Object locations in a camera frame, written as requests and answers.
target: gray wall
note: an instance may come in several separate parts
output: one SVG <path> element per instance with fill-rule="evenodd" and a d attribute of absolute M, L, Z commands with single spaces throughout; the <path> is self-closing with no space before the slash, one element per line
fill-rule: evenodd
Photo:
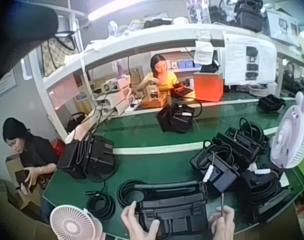
<path fill-rule="evenodd" d="M 58 137 L 47 117 L 34 80 L 25 81 L 21 65 L 14 68 L 17 86 L 0 96 L 0 179 L 11 181 L 5 160 L 12 155 L 11 148 L 4 142 L 2 127 L 5 119 L 13 117 L 23 122 L 31 133 L 50 141 Z"/>
<path fill-rule="evenodd" d="M 170 18 L 187 18 L 186 0 L 146 0 L 98 18 L 88 28 L 81 31 L 83 45 L 86 47 L 91 40 L 108 38 L 108 25 L 110 21 L 115 21 L 118 26 L 128 26 L 133 19 L 143 19 L 146 15 L 163 12 L 167 12 Z"/>

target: workstation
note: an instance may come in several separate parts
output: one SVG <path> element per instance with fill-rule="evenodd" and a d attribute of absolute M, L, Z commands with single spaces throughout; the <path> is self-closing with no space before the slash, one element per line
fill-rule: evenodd
<path fill-rule="evenodd" d="M 206 2 L 127 28 L 110 21 L 109 37 L 87 45 L 93 28 L 74 16 L 73 34 L 55 37 L 74 45 L 60 65 L 51 40 L 25 57 L 65 144 L 43 193 L 54 207 L 87 209 L 107 236 L 129 239 L 120 216 L 136 201 L 145 231 L 159 219 L 159 239 L 203 240 L 217 207 L 235 210 L 237 235 L 304 192 L 298 21 L 268 2 Z"/>

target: cardboard box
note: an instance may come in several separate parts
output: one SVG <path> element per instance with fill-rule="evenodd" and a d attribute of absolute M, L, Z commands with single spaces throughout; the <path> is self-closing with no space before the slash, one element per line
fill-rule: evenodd
<path fill-rule="evenodd" d="M 20 171 L 23 169 L 23 165 L 21 163 L 20 155 L 15 154 L 12 156 L 8 156 L 5 159 L 5 165 L 8 170 L 8 173 L 12 179 L 13 184 L 16 188 L 19 188 L 19 183 L 17 182 L 15 172 Z M 18 203 L 18 208 L 20 210 L 24 209 L 30 202 L 33 202 L 37 206 L 40 206 L 40 186 L 37 184 L 35 189 L 33 190 L 33 193 L 29 195 L 24 195 L 24 193 L 18 189 L 17 195 L 15 196 L 16 201 Z"/>

